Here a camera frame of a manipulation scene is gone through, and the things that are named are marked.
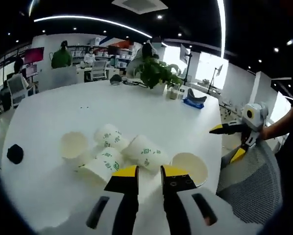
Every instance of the window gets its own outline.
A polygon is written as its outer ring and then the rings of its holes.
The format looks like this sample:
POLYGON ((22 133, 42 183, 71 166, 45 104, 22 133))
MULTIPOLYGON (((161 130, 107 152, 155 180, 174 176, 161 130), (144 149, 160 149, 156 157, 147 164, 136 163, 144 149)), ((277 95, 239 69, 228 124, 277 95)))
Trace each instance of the window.
POLYGON ((223 89, 228 69, 228 60, 221 59, 218 56, 211 55, 206 52, 201 52, 199 63, 196 70, 195 79, 202 81, 203 79, 211 81, 214 74, 214 86, 218 89, 223 89), (215 70, 222 65, 220 74, 215 70))
POLYGON ((286 115, 291 109, 291 104, 289 101, 280 93, 277 94, 277 99, 273 108, 273 112, 270 116, 270 119, 273 122, 277 122, 284 115, 286 115))
POLYGON ((164 52, 164 58, 163 61, 168 64, 175 64, 178 65, 178 67, 181 70, 181 73, 187 68, 187 64, 182 62, 180 59, 180 47, 166 47, 164 52))

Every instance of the office chair backrest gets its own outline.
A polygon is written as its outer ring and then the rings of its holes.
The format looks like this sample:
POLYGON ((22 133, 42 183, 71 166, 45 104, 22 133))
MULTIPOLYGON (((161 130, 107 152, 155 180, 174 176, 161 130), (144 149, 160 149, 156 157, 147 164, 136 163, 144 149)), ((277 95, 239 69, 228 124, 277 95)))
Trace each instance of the office chair backrest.
POLYGON ((106 77, 106 65, 107 61, 101 60, 101 61, 94 61, 91 71, 91 79, 92 80, 101 80, 101 79, 107 79, 106 77))
POLYGON ((39 92, 70 86, 78 83, 75 66, 43 71, 36 76, 39 92))
POLYGON ((7 80, 7 85, 10 91, 13 106, 16 106, 20 101, 27 97, 27 89, 24 84, 22 74, 13 75, 7 80))
POLYGON ((233 152, 222 158, 217 195, 242 221, 265 224, 282 203, 277 160, 265 141, 249 149, 242 160, 228 164, 233 152))

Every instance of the white paper cup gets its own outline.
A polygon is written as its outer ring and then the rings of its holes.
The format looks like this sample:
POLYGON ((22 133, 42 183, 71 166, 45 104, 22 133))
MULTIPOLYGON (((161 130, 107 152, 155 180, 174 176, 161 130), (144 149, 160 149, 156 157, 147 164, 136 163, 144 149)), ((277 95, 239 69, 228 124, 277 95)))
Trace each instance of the white paper cup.
POLYGON ((142 135, 134 138, 122 153, 135 161, 137 165, 154 172, 159 171, 161 165, 169 163, 167 154, 142 135))
POLYGON ((88 140, 81 132, 69 132, 60 140, 61 155, 65 159, 73 159, 88 149, 88 140))
POLYGON ((119 152, 129 145, 129 141, 111 124, 99 128, 94 134, 94 140, 101 146, 113 147, 119 152))
POLYGON ((101 178, 108 182, 112 174, 118 171, 123 166, 123 159, 121 153, 116 149, 108 147, 100 152, 96 158, 89 163, 81 166, 78 172, 90 172, 94 176, 101 178))
POLYGON ((94 158, 95 158, 95 155, 93 153, 93 150, 89 149, 79 154, 75 158, 64 158, 64 159, 73 169, 78 169, 79 167, 87 164, 94 158))
POLYGON ((192 153, 178 153, 173 157, 171 165, 189 173, 197 187, 204 184, 208 177, 208 170, 204 161, 192 153))

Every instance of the white chair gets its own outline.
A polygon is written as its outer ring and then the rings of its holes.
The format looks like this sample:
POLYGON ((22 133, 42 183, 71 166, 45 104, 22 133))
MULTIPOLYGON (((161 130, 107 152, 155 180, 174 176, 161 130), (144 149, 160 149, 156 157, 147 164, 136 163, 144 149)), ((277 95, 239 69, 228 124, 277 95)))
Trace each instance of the white chair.
POLYGON ((7 85, 11 96, 11 103, 14 108, 19 105, 22 99, 29 96, 29 92, 35 94, 35 86, 27 89, 23 80, 23 76, 20 73, 15 74, 10 79, 8 79, 7 85))
POLYGON ((35 79, 39 82, 39 92, 78 83, 75 66, 43 71, 39 73, 35 79))
POLYGON ((106 80, 106 66, 107 61, 94 61, 91 71, 91 80, 92 81, 99 81, 99 80, 106 80))

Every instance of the tipped-over paper cup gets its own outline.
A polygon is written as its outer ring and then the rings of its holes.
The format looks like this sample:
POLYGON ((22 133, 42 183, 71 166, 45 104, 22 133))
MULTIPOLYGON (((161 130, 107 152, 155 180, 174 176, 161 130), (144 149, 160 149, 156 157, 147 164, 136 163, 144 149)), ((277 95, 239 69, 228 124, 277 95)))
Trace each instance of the tipped-over paper cup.
POLYGON ((167 154, 142 135, 134 138, 122 153, 135 161, 137 165, 154 172, 159 171, 161 165, 169 163, 167 154))
POLYGON ((201 158, 192 153, 178 153, 173 157, 171 165, 186 170, 197 187, 207 180, 206 164, 201 158))
POLYGON ((94 134, 94 140, 101 146, 113 147, 119 152, 129 145, 129 141, 111 124, 99 128, 94 134))
POLYGON ((81 166, 78 172, 91 173, 93 176, 108 182, 112 174, 118 171, 122 166, 123 159, 121 153, 114 148, 108 147, 100 152, 95 159, 81 166))

